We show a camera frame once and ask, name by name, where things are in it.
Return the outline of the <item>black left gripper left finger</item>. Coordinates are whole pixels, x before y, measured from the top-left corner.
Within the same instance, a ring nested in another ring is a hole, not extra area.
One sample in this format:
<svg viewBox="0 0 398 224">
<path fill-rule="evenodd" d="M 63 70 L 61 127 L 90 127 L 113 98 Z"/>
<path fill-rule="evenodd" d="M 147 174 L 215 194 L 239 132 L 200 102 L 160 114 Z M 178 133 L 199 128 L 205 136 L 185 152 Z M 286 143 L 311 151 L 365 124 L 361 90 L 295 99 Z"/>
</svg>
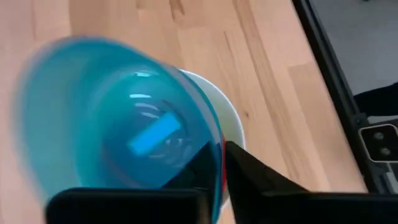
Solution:
<svg viewBox="0 0 398 224">
<path fill-rule="evenodd" d="M 48 224 L 190 224 L 211 223 L 222 191 L 210 145 L 160 189 L 72 188 L 50 200 Z"/>
</svg>

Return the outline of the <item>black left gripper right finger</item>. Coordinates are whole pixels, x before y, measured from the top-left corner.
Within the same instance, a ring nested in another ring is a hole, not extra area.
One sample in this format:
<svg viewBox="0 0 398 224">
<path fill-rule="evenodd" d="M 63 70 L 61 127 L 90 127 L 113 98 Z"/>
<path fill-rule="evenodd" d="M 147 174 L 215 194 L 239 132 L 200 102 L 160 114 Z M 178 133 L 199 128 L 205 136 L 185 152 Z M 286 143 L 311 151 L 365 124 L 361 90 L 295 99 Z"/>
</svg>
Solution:
<svg viewBox="0 0 398 224">
<path fill-rule="evenodd" d="M 397 223 L 397 196 L 311 192 L 232 141 L 225 167 L 236 223 Z"/>
</svg>

